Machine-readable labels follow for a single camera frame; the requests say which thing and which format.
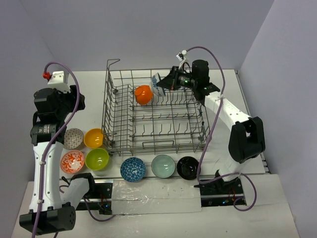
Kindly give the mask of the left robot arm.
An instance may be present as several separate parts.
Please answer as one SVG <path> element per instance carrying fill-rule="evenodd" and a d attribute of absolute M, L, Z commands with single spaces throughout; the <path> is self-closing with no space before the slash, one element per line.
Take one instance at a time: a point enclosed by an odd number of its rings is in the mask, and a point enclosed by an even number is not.
<path fill-rule="evenodd" d="M 81 199 L 96 194 L 91 173 L 74 175 L 68 189 L 64 193 L 59 190 L 66 122 L 85 108 L 84 100 L 75 85 L 70 86 L 69 92 L 44 88 L 34 93 L 37 110 L 30 131 L 35 157 L 34 188 L 28 213 L 19 217 L 20 226 L 32 237 L 72 230 Z"/>

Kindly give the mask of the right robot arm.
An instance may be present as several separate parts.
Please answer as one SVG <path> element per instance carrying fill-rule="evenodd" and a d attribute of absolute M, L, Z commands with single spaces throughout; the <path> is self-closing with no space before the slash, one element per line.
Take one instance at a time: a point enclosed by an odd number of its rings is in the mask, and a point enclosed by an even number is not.
<path fill-rule="evenodd" d="M 211 83 L 209 70 L 209 63 L 202 59 L 193 61 L 191 72 L 174 66 L 157 86 L 170 91 L 190 89 L 202 106 L 215 113 L 214 119 L 222 120 L 230 130 L 228 159 L 216 171 L 214 179 L 199 182 L 210 183 L 217 192 L 226 194 L 247 162 L 265 150 L 264 126 L 259 117 L 243 113 L 224 97 L 223 90 Z"/>

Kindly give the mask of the orange bowl white inside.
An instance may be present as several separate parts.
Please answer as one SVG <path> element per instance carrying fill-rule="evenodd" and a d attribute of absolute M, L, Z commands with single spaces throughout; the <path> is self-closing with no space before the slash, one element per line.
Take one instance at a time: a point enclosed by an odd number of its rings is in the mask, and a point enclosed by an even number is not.
<path fill-rule="evenodd" d="M 136 102 L 140 105 L 146 105 L 151 101 L 153 93 L 149 85 L 141 85 L 135 89 Z"/>

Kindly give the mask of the grey patterned bowl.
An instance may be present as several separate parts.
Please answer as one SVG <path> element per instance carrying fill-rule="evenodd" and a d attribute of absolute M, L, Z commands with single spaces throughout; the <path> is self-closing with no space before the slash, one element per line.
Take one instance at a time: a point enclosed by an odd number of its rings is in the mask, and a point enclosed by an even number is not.
<path fill-rule="evenodd" d="M 84 140 L 84 133 L 78 128 L 70 128 L 64 134 L 63 148 L 73 150 L 79 147 Z"/>

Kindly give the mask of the blue floral bowl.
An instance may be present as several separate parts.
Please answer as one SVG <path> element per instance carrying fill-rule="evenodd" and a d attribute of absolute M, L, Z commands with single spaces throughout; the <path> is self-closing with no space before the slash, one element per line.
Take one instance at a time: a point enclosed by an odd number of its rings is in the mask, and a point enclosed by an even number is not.
<path fill-rule="evenodd" d="M 158 86 L 158 83 L 161 81 L 159 73 L 156 73 L 151 77 L 150 89 L 153 94 L 159 97 L 165 97 L 165 90 L 162 87 Z"/>

